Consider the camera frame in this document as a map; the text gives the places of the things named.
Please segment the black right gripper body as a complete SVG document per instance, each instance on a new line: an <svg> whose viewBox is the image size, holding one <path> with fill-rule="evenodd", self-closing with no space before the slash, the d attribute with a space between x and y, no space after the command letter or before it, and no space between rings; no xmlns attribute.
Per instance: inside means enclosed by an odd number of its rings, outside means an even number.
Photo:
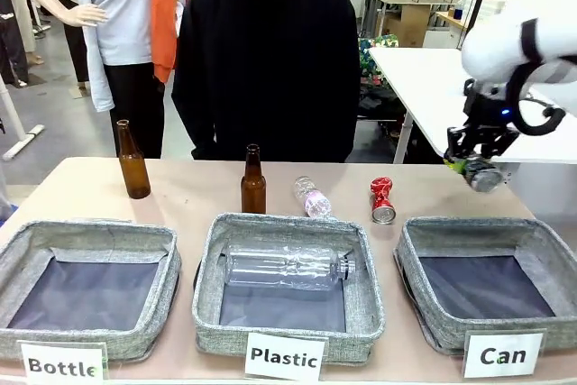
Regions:
<svg viewBox="0 0 577 385"><path fill-rule="evenodd" d="M496 141L501 136L516 136L511 127L512 108L503 98L504 87L482 85L468 78L463 85L466 97L463 112L467 120L465 137L474 141Z"/></svg>

